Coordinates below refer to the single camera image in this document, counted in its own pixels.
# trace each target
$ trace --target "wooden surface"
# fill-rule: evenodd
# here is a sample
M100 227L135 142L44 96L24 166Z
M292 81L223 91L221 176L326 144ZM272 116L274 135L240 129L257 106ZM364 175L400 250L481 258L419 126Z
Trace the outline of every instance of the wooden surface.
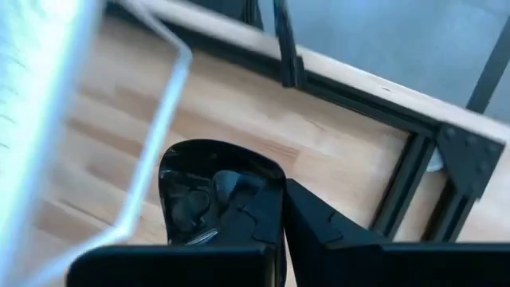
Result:
M114 222L173 60L172 48L147 32L117 20L104 23L69 110L60 154L45 183L46 200L27 248L27 270ZM506 128L490 120L477 121L484 123L488 130ZM367 226L406 137L344 108L194 53L165 148L181 140L209 138L253 149L275 159L289 177ZM510 238L506 211L510 197L505 193L510 181L501 171L510 168L508 152L502 160L497 180L473 208L461 240ZM444 180L440 173L424 177L398 240L419 238ZM129 243L164 244L165 239L153 184Z

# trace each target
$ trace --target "wooden desk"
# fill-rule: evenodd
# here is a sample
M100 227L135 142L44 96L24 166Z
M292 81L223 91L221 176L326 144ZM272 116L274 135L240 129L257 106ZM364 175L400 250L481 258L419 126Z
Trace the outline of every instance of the wooden desk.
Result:
M42 204L31 238L29 269L114 222L174 55L157 37L124 22L105 20L45 186L48 199ZM411 105L423 101L416 95L407 93ZM423 102L425 107L430 105L428 100ZM488 133L510 135L504 125L486 119L478 122L477 118L481 117L469 114L465 123L489 123ZM258 151L275 159L288 177L361 226L368 226L406 137L405 132L360 114L194 53L165 149L181 140L209 138ZM510 238L510 196L505 192L510 187L505 174L510 169L508 158L506 151L494 175L496 180L473 208L460 240ZM419 239L444 182L441 173L425 175L397 240ZM155 183L156 177L139 228L129 243L166 241Z

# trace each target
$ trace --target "black metal frame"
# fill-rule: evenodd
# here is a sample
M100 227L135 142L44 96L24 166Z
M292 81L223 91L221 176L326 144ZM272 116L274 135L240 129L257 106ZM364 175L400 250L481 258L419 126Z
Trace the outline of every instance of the black metal frame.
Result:
M108 3L107 14L143 26L117 4ZM291 22L283 0L275 1L275 21L281 61L174 23L164 23L191 48L200 49L260 73L281 82L284 87L299 89L322 100L409 132L406 147L371 224L373 231L389 239L394 237L400 226L426 171L432 151L437 146L445 161L450 180L436 205L423 239L454 241L474 202L482 196L504 150L504 145L307 70L303 66L303 60L296 53ZM510 34L509 26L505 26L502 35ZM497 71L502 73L503 70L499 67L495 73L498 73ZM490 80L487 78L488 76L481 78L482 84ZM483 91L477 90L477 94L483 95L482 100L477 100L479 102L488 101L490 98Z

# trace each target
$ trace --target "gray floor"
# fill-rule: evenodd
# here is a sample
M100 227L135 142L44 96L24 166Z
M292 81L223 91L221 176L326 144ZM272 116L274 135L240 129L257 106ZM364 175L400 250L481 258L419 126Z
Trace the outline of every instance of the gray floor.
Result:
M259 4L274 34L273 0ZM288 8L298 44L465 106L510 1L288 0ZM510 122L510 68L485 114Z

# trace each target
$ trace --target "black metal bracket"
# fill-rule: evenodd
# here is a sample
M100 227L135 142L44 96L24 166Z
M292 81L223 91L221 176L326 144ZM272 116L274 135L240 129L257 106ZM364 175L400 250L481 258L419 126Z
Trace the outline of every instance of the black metal bracket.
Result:
M107 13L143 26L114 3L108 3ZM500 158L503 144L307 70L303 59L296 53L292 25L284 1L275 1L275 18L281 61L185 26L171 22L165 22L165 25L194 49L253 70L279 81L284 87L298 88L322 100L409 132L406 147L371 225L373 231L389 239L394 237L400 226L426 171L432 150L434 146L438 146L445 157L450 181L436 206L423 239L454 241L471 206L481 197ZM451 140L448 140L449 128L455 131ZM467 147L466 143L472 139L475 139L477 144ZM492 148L494 151L489 154L487 150Z

